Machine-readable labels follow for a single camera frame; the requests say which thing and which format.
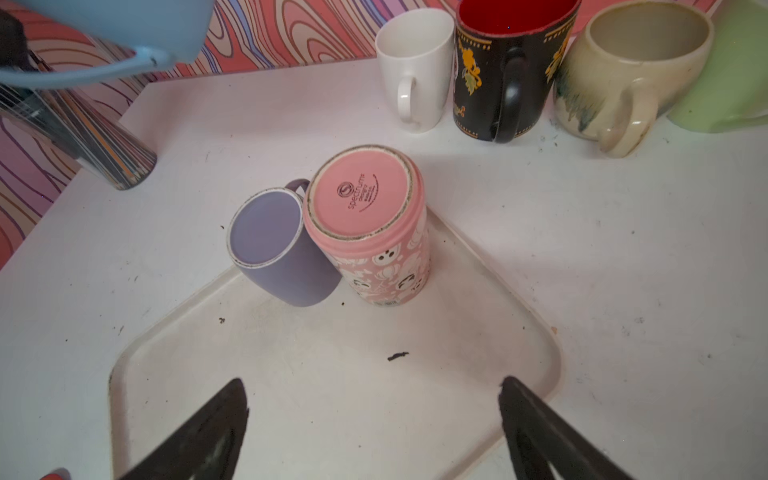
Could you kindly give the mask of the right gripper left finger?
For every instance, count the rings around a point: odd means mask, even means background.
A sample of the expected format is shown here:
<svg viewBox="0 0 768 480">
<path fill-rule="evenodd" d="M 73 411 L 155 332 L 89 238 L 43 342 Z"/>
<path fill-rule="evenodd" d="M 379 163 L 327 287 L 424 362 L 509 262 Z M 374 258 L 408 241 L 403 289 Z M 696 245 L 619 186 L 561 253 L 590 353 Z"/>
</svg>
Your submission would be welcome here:
<svg viewBox="0 0 768 480">
<path fill-rule="evenodd" d="M 123 477 L 230 480 L 248 416 L 244 384 L 235 378 Z"/>
</svg>

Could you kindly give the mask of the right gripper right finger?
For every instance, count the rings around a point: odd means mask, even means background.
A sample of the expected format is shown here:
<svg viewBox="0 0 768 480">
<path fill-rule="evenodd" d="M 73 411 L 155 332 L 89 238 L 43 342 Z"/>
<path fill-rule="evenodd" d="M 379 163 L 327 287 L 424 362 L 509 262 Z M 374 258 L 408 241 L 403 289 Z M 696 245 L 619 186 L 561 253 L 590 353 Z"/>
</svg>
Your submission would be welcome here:
<svg viewBox="0 0 768 480">
<path fill-rule="evenodd" d="M 498 404 L 518 479 L 631 479 L 518 378 L 503 380 Z"/>
</svg>

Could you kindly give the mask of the black mug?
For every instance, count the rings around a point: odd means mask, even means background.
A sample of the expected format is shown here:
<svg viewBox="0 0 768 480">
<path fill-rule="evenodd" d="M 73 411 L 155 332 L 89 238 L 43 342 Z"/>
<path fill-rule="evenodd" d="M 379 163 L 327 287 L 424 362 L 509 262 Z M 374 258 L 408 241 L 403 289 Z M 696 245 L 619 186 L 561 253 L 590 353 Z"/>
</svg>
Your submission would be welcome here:
<svg viewBox="0 0 768 480">
<path fill-rule="evenodd" d="M 465 135 L 508 143 L 538 122 L 579 0 L 462 0 L 453 118 Z"/>
</svg>

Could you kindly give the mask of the cream round mug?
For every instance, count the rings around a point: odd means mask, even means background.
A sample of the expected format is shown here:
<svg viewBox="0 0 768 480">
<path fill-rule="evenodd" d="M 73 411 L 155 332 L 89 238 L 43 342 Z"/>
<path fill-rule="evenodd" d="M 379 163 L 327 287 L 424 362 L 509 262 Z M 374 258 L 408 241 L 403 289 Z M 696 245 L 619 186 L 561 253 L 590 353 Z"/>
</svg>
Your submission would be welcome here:
<svg viewBox="0 0 768 480">
<path fill-rule="evenodd" d="M 556 118 L 624 158 L 690 89 L 714 42 L 712 21 L 674 1 L 627 1 L 597 13 L 556 74 Z"/>
</svg>

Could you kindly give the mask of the light green mug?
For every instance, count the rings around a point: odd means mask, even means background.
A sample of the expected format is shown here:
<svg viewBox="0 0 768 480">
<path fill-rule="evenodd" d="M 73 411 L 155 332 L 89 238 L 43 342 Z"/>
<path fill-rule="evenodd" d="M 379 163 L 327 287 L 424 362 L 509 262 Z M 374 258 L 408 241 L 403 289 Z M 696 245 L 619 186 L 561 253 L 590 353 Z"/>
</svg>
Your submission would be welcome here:
<svg viewBox="0 0 768 480">
<path fill-rule="evenodd" d="M 677 126 L 721 133 L 767 123 L 767 3 L 723 1 L 697 81 L 668 114 Z"/>
</svg>

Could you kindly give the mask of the white mug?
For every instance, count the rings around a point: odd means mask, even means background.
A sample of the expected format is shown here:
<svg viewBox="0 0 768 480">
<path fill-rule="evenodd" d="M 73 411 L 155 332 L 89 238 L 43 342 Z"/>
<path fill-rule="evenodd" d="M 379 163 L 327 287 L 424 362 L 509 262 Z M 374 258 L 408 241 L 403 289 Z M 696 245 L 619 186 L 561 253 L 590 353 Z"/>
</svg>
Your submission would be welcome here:
<svg viewBox="0 0 768 480">
<path fill-rule="evenodd" d="M 375 38 L 384 99 L 399 125 L 424 133 L 440 121 L 450 88 L 454 18 L 421 8 L 382 26 Z"/>
</svg>

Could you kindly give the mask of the light blue mug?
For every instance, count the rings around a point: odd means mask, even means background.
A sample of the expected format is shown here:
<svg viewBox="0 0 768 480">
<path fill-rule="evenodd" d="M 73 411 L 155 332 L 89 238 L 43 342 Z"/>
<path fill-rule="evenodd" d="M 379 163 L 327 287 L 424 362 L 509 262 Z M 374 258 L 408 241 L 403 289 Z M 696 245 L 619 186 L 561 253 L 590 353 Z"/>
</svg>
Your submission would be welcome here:
<svg viewBox="0 0 768 480">
<path fill-rule="evenodd" d="M 201 51 L 212 1 L 23 1 L 22 6 L 84 34 L 127 47 L 135 55 L 104 66 L 62 73 L 3 68 L 1 82 L 28 89 L 63 89 L 165 71 Z"/>
</svg>

